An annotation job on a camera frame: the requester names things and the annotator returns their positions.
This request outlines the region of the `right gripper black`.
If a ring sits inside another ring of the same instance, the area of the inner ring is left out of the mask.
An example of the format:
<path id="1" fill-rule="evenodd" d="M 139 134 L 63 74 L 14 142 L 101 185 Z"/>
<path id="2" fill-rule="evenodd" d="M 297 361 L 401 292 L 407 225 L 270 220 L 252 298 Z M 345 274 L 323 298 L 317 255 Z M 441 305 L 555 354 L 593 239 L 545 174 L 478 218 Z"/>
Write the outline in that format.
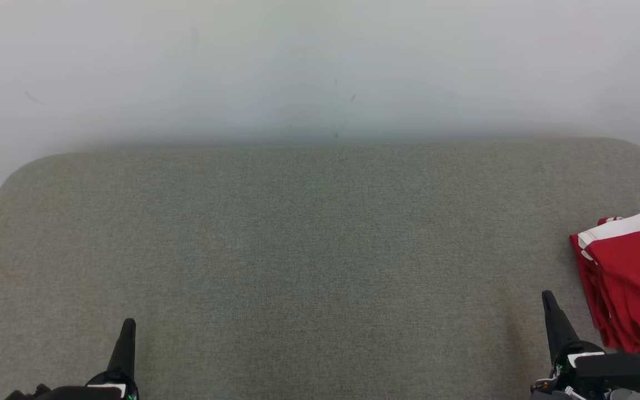
<path id="1" fill-rule="evenodd" d="M 592 342 L 582 341 L 574 331 L 556 297 L 542 292 L 544 325 L 548 337 L 551 372 L 531 385 L 531 399 L 587 399 L 577 392 L 576 361 L 580 357 L 604 356 L 606 352 Z"/>

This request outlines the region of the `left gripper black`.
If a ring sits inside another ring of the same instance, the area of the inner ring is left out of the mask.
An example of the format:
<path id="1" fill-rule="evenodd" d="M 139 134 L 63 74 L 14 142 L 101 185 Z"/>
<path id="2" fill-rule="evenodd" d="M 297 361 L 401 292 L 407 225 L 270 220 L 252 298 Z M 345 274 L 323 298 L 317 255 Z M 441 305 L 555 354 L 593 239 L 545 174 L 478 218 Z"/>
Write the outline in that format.
<path id="1" fill-rule="evenodd" d="M 139 390 L 134 381 L 136 362 L 136 322 L 129 317 L 124 320 L 106 372 L 92 377 L 85 387 L 111 389 L 117 398 L 139 399 Z"/>

